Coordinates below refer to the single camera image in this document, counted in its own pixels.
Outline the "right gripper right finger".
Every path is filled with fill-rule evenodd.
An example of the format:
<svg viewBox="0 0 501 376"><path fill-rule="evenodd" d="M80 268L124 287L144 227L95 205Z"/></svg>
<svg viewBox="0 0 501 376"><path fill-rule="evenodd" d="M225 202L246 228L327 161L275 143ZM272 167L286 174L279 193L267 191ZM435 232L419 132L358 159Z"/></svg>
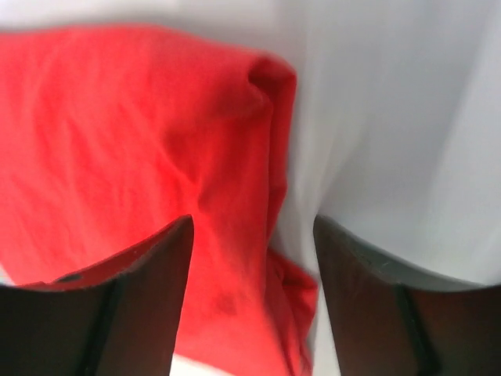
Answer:
<svg viewBox="0 0 501 376"><path fill-rule="evenodd" d="M407 266L325 216L313 237L343 375L499 374L499 286Z"/></svg>

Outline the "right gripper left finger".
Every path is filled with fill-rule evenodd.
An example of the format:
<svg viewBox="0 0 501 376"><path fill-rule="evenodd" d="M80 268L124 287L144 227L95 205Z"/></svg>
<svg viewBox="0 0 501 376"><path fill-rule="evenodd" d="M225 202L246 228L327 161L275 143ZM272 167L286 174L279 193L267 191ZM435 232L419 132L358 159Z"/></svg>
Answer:
<svg viewBox="0 0 501 376"><path fill-rule="evenodd" d="M193 236L185 215L51 283L2 286L2 374L169 374Z"/></svg>

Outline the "red garment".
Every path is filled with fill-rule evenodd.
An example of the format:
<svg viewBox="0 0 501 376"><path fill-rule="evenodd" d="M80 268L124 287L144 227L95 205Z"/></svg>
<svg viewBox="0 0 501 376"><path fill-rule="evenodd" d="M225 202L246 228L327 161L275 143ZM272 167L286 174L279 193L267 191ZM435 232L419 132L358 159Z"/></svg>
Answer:
<svg viewBox="0 0 501 376"><path fill-rule="evenodd" d="M191 215L176 352L311 374L317 284L269 246L296 84L278 57L162 27L2 33L2 268L49 282Z"/></svg>

